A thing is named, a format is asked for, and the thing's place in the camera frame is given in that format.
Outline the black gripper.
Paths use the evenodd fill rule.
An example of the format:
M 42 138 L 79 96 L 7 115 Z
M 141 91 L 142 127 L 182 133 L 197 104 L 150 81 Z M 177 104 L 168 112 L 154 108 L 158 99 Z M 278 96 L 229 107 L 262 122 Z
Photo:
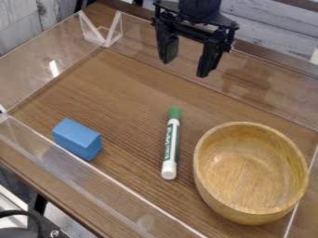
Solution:
M 205 78 L 218 67 L 222 51 L 233 48 L 240 24 L 221 13 L 222 0 L 154 0 L 160 58 L 172 63 L 180 53 L 180 35 L 204 43 L 197 75 Z

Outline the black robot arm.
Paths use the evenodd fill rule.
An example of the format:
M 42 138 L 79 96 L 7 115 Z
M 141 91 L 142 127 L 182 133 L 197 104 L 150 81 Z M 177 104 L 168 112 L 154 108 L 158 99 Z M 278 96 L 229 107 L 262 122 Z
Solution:
M 180 54 L 180 36 L 204 44 L 197 76 L 205 78 L 218 68 L 221 57 L 230 52 L 240 24 L 221 13 L 222 0 L 154 0 L 160 59 L 172 63 Z

